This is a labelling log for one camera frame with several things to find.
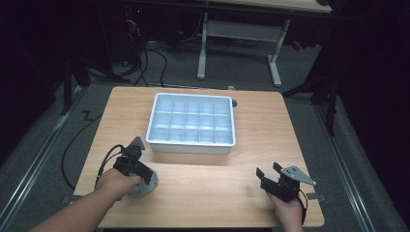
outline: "human arm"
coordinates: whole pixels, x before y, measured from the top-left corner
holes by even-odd
[[[302,226],[302,207],[298,200],[293,199],[289,202],[284,202],[271,193],[266,193],[275,205],[275,213],[283,230],[285,232],[304,231]]]
[[[114,203],[141,181],[139,176],[127,177],[112,168],[102,174],[93,192],[30,231],[94,231]]]

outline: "white tray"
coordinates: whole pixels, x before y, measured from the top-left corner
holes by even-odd
[[[229,154],[236,144],[232,99],[156,94],[146,141],[154,152]]]

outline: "table top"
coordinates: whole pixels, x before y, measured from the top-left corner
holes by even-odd
[[[229,96],[234,108],[236,145],[228,155],[153,152],[145,141],[156,93]],[[256,167],[276,180],[273,163],[308,170],[280,93],[116,87],[112,90],[93,144],[75,188],[75,195],[94,189],[105,154],[116,144],[141,136],[146,150],[141,161],[159,176],[158,187],[144,196],[126,196],[101,222],[101,228],[260,228],[278,226],[274,205],[260,188]],[[112,167],[114,160],[105,167]],[[312,186],[301,184],[305,193]],[[324,223],[317,200],[309,200],[305,226]]]
[[[321,6],[316,0],[208,0],[209,2],[239,4],[253,7],[275,8],[311,13],[330,13],[330,6]]]

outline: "human hand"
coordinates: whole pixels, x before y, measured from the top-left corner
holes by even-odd
[[[131,189],[142,182],[139,176],[128,177],[124,176],[115,168],[111,168],[104,172],[97,181],[96,191],[104,191],[113,199],[119,201]]]
[[[303,231],[302,207],[298,200],[293,199],[289,202],[284,202],[271,193],[266,193],[275,205],[275,213],[283,230],[286,232]]]

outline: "background table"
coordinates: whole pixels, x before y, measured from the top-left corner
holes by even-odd
[[[156,93],[230,96],[237,144],[229,155],[153,153],[145,135]],[[283,167],[307,167],[280,93],[116,87],[83,167],[74,194],[94,188],[108,150],[128,145],[140,135],[146,150],[141,161],[154,169],[159,186],[142,197],[117,202],[100,227],[273,227],[274,206],[261,189],[256,167],[275,179],[274,161]],[[105,167],[107,170],[113,162]],[[301,184],[305,193],[313,187]],[[305,226],[320,226],[324,218],[317,200],[309,200]]]

